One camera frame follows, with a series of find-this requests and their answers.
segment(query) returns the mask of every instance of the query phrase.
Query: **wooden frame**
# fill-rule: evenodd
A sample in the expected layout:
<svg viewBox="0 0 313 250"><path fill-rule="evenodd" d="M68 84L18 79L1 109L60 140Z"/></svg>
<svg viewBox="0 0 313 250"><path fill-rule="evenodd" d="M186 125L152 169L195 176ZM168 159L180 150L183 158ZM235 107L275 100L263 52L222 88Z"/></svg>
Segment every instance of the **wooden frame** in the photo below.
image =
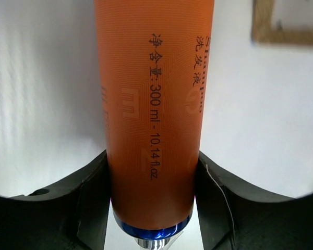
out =
<svg viewBox="0 0 313 250"><path fill-rule="evenodd" d="M254 0L252 39L259 43L313 45L313 31L273 29L274 0Z"/></svg>

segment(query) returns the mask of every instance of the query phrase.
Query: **bottle cap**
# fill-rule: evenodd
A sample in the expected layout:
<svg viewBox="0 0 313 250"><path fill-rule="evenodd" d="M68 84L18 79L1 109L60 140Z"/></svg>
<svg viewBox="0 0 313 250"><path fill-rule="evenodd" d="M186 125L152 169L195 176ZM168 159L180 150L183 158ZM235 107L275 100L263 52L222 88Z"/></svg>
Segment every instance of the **bottle cap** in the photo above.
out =
<svg viewBox="0 0 313 250"><path fill-rule="evenodd" d="M162 240L143 240L143 239L136 239L138 245L144 249L149 250L160 250L165 247L169 243L171 238L166 238Z"/></svg>

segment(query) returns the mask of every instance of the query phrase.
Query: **white wall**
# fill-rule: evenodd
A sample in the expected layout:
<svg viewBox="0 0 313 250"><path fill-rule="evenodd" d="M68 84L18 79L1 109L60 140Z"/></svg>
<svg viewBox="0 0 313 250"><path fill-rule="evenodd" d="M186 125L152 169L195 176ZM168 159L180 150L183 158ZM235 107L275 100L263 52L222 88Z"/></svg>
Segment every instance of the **white wall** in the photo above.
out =
<svg viewBox="0 0 313 250"><path fill-rule="evenodd" d="M216 0L201 150L264 189L313 192L313 48L250 40L252 0Z"/></svg>
<svg viewBox="0 0 313 250"><path fill-rule="evenodd" d="M253 44L251 8L215 2L201 149L301 196L313 192L313 48ZM92 1L0 0L0 195L31 193L105 148L97 63ZM110 217L106 249L119 230ZM186 232L172 248L201 249L197 217Z"/></svg>

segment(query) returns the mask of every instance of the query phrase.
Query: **orange bottle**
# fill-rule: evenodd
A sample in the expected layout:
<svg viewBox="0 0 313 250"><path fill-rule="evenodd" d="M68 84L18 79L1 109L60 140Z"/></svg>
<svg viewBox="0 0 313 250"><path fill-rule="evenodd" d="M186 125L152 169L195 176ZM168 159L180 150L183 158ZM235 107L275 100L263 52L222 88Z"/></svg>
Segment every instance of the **orange bottle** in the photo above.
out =
<svg viewBox="0 0 313 250"><path fill-rule="evenodd" d="M114 214L148 248L192 212L214 0L94 3Z"/></svg>

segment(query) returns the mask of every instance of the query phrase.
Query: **textured bottle surface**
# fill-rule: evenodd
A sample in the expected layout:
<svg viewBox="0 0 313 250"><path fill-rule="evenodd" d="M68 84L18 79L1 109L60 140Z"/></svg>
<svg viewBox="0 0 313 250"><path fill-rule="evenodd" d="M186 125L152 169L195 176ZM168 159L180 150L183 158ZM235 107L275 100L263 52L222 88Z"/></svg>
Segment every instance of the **textured bottle surface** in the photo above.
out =
<svg viewBox="0 0 313 250"><path fill-rule="evenodd" d="M112 204L157 230L191 213L213 0L94 0Z"/></svg>

